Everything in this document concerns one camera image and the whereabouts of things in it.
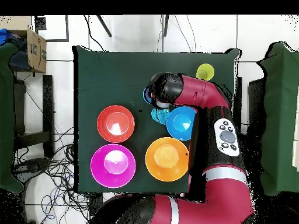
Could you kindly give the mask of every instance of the green cup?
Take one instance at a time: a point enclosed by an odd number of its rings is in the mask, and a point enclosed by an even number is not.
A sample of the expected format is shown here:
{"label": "green cup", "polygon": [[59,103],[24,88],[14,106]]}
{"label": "green cup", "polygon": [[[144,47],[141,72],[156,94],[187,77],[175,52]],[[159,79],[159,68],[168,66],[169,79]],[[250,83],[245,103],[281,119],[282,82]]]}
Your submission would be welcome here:
{"label": "green cup", "polygon": [[196,72],[196,78],[209,81],[214,76],[214,68],[210,64],[202,64]]}

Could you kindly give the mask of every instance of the table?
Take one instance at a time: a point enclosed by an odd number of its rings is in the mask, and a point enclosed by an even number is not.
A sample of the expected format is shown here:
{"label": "table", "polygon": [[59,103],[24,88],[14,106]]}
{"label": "table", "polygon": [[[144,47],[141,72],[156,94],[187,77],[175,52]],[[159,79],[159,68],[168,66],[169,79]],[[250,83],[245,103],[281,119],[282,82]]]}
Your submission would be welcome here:
{"label": "table", "polygon": [[[145,153],[158,138],[169,137],[166,126],[151,118],[152,106],[142,98],[150,78],[161,71],[183,73],[195,77],[203,63],[215,69],[215,82],[231,99],[234,92],[234,61],[238,49],[226,53],[155,53],[155,52],[93,52],[80,46],[73,47],[75,106],[78,97],[78,118],[75,117],[75,140],[78,140],[78,191],[81,193],[182,193],[187,192],[188,174],[174,182],[153,178],[145,166]],[[98,133],[96,120],[107,106],[122,105],[135,118],[132,136],[121,145],[135,156],[136,173],[124,187],[110,189],[92,177],[90,161],[101,146],[108,144]],[[189,141],[183,142],[189,148]]]}

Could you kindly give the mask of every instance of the white control panel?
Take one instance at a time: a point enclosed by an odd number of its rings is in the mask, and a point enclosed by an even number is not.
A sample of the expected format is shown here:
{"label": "white control panel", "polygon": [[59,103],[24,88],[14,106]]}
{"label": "white control panel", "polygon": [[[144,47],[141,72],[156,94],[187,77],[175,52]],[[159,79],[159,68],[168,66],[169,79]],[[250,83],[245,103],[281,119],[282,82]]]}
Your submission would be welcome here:
{"label": "white control panel", "polygon": [[230,120],[221,118],[214,124],[216,144],[220,152],[229,156],[239,155],[239,146],[235,128]]}

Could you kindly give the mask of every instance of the pink bowl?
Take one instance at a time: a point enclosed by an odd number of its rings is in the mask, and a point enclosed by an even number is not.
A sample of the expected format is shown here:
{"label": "pink bowl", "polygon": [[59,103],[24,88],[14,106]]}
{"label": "pink bowl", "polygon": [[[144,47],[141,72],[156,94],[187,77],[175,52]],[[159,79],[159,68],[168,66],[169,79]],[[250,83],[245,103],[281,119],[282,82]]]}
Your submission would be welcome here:
{"label": "pink bowl", "polygon": [[119,144],[99,148],[91,159],[93,178],[107,188],[119,188],[133,178],[136,163],[133,154]]}

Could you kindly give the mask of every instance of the white stripe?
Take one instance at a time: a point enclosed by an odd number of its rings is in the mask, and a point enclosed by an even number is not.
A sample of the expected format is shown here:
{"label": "white stripe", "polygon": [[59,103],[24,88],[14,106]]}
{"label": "white stripe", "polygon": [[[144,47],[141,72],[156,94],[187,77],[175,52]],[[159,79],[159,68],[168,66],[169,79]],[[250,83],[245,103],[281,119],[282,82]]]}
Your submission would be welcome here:
{"label": "white stripe", "polygon": [[179,207],[176,201],[169,197],[169,200],[171,202],[171,224],[179,224]]}
{"label": "white stripe", "polygon": [[204,174],[206,174],[207,181],[215,179],[233,179],[239,180],[248,186],[245,173],[233,167],[214,167],[207,170],[203,175]]}

